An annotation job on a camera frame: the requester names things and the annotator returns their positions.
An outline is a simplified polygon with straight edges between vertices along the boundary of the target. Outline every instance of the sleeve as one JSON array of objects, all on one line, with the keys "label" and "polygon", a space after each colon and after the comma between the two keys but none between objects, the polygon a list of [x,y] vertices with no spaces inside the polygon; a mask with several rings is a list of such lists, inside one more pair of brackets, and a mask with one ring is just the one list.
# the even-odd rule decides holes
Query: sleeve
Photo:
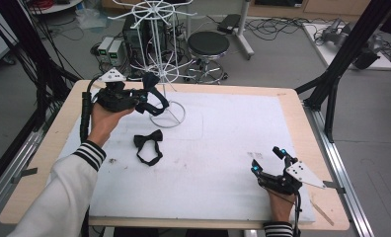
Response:
[{"label": "sleeve", "polygon": [[292,237],[293,227],[290,223],[275,221],[264,224],[264,230],[266,231],[266,237]]},{"label": "sleeve", "polygon": [[79,236],[106,153],[85,141],[54,163],[50,182],[9,236]]}]

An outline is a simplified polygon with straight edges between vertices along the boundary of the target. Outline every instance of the bow tie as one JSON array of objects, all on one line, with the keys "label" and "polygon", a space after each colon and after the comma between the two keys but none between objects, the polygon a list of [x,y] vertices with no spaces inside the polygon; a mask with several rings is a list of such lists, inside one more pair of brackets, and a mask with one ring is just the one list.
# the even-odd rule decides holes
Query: bow tie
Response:
[{"label": "bow tie", "polygon": [[[139,155],[139,152],[142,150],[144,143],[148,140],[154,140],[155,141],[155,151],[158,154],[157,157],[153,158],[151,161],[147,162],[144,159],[142,159]],[[159,150],[158,141],[163,140],[163,134],[160,129],[157,129],[156,131],[152,132],[150,135],[144,136],[144,135],[134,135],[133,142],[134,145],[138,148],[137,150],[137,157],[140,159],[140,161],[148,166],[153,166],[162,158],[163,154]]]}]

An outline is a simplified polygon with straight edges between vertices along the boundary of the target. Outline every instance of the black stool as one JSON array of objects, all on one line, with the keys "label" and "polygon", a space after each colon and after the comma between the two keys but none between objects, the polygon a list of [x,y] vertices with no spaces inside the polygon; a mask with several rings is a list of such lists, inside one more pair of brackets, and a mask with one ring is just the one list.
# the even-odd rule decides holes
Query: black stool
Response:
[{"label": "black stool", "polygon": [[189,76],[186,81],[193,79],[196,83],[220,84],[220,80],[227,79],[223,67],[213,61],[224,56],[229,48],[229,40],[225,36],[216,32],[198,32],[189,37],[187,44],[194,59],[186,70]]}]

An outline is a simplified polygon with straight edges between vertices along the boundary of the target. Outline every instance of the hand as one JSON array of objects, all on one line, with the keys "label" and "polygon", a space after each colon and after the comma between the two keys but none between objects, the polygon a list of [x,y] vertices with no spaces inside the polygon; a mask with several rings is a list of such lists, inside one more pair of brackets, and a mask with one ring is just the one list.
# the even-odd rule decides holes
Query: hand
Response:
[{"label": "hand", "polygon": [[88,135],[88,140],[103,147],[104,143],[110,138],[110,134],[118,125],[119,119],[129,115],[134,111],[134,108],[122,112],[109,112],[100,104],[95,103],[92,109],[92,128]]},{"label": "hand", "polygon": [[288,222],[296,196],[282,195],[272,190],[267,190],[267,192],[270,196],[273,221]]}]

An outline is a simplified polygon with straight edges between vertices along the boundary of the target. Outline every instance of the floor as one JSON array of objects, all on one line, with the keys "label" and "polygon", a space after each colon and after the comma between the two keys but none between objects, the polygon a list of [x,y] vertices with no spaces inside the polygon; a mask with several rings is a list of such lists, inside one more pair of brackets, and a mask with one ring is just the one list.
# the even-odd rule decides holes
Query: floor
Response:
[{"label": "floor", "polygon": [[[90,48],[104,36],[116,36],[122,22],[109,22],[105,29],[79,30],[74,12],[51,16],[49,23],[60,31],[55,43],[84,78],[98,70]],[[194,27],[214,29],[208,18],[193,21]],[[320,76],[325,64],[301,30],[263,40],[247,31],[245,37],[255,55],[246,56],[234,37],[229,53],[219,59],[229,78],[221,86],[296,88]],[[391,41],[391,35],[383,34]],[[48,41],[43,42],[54,56]],[[299,95],[306,99],[310,91]],[[35,88],[19,65],[0,63],[0,156],[18,134],[35,108]],[[348,70],[339,85],[334,122],[334,139],[375,236],[391,236],[391,71]],[[0,223],[0,236],[14,226]],[[233,230],[231,236],[242,236]],[[302,236],[356,236],[348,231],[303,231]],[[184,236],[184,230],[170,230],[162,236]]]}]

